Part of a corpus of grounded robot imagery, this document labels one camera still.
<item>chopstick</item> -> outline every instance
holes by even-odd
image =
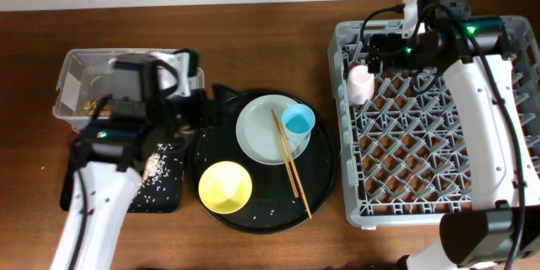
[[[287,136],[285,135],[284,125],[280,121],[277,121],[276,114],[273,112],[273,110],[270,110],[270,111],[272,111],[272,118],[274,119],[274,122],[276,122],[279,125],[279,131],[280,131],[281,137],[285,141],[285,148],[287,149],[287,153],[290,156],[290,164],[293,167],[294,177],[296,177],[296,182],[298,183],[298,188],[300,189],[300,194],[302,195],[302,200],[304,201],[305,211],[307,211],[307,215],[311,219],[310,205],[307,203],[307,199],[305,198],[304,188],[302,187],[300,176],[298,175],[298,171],[296,170],[296,165],[294,164],[294,157],[293,157],[293,154],[290,152],[289,140],[287,139]]]
[[[281,155],[283,156],[283,162],[285,163],[285,166],[287,167],[287,174],[289,175],[290,185],[293,187],[294,197],[298,198],[298,191],[296,190],[296,185],[294,184],[293,174],[290,172],[289,162],[287,161],[287,154],[285,153],[284,142],[281,140],[281,134],[279,133],[278,119],[273,113],[273,110],[271,111],[272,111],[273,127],[275,128],[276,135],[278,136],[279,147],[281,148]]]

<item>green light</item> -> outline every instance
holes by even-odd
[[[468,26],[467,30],[468,30],[469,34],[472,35],[472,34],[474,34],[474,31],[476,30],[476,28],[474,26]]]

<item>blue cup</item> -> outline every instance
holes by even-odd
[[[307,105],[291,105],[281,116],[285,135],[292,142],[301,142],[315,126],[315,113]]]

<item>transparent bin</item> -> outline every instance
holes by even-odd
[[[172,53],[175,49],[80,49],[71,50],[62,65],[57,83],[58,97],[52,107],[52,115],[68,122],[75,132],[85,127],[89,116],[81,115],[86,101],[99,100],[109,94],[106,88],[111,81],[112,67],[109,61],[127,52],[162,51]],[[204,88],[204,72],[190,78],[191,89]]]
[[[514,96],[540,175],[540,51],[526,19],[501,18],[513,51]],[[445,213],[471,207],[471,168],[456,106],[442,77],[426,94],[412,96],[412,79],[405,73],[376,75],[373,99],[361,107],[349,103],[343,71],[365,64],[368,56],[357,51],[362,23],[338,24],[328,48],[347,220],[367,230],[438,224]],[[370,21],[365,35],[401,33],[401,25],[401,20]],[[419,76],[422,87],[431,79]]]

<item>yellow bowl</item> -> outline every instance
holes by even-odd
[[[246,205],[252,187],[251,177],[244,167],[231,161],[222,161],[202,173],[199,197],[211,211],[229,214]]]

